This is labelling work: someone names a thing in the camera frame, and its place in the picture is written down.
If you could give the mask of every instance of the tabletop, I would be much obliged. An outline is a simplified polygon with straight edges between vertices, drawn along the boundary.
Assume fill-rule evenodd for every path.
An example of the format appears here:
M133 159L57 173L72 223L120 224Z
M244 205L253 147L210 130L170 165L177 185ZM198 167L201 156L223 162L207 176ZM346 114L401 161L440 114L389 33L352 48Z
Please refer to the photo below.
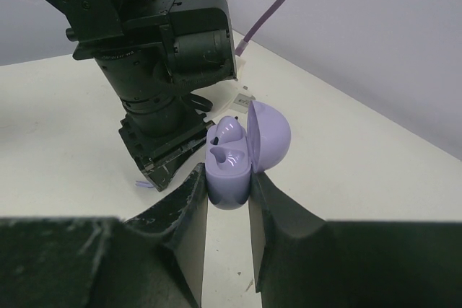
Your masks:
M243 59L239 83L292 128L289 153L267 172L287 195L325 219L462 220L460 160L255 43ZM218 100L223 86L200 93ZM0 216L128 219L204 160L202 149L161 193L136 187L124 111L94 61L2 66L0 106ZM246 206L209 207L203 307L261 307Z

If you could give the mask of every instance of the robotic arm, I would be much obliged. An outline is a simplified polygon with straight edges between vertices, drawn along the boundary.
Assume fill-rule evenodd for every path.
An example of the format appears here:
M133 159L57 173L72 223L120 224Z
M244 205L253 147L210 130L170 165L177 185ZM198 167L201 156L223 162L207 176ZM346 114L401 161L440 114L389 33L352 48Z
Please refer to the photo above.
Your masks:
M205 143L210 124L191 94L236 77L225 0L46 0L66 15L74 59L94 58L126 111L119 131L158 190Z

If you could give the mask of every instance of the wall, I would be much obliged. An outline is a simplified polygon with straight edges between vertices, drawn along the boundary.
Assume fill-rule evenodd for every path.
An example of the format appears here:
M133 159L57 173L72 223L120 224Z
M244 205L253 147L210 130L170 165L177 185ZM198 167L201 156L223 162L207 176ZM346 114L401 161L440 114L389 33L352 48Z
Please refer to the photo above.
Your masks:
M272 1L230 0L234 28ZM256 41L462 159L461 5L289 0Z
M0 9L0 65L73 52L65 16L44 0L0 0Z

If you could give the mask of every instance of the purple cable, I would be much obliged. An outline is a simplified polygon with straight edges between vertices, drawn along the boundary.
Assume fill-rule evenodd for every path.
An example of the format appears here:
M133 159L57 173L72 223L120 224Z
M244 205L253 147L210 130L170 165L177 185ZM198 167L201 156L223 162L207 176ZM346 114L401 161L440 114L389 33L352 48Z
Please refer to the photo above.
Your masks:
M255 35L256 32L260 29L260 27L268 20L269 17L272 16L274 12L285 2L286 0L276 0L269 9L260 17L260 19L253 25L253 27L248 31L245 37L240 41L239 45L237 45L235 49L236 56L240 57L243 54L245 48L247 47L249 41Z

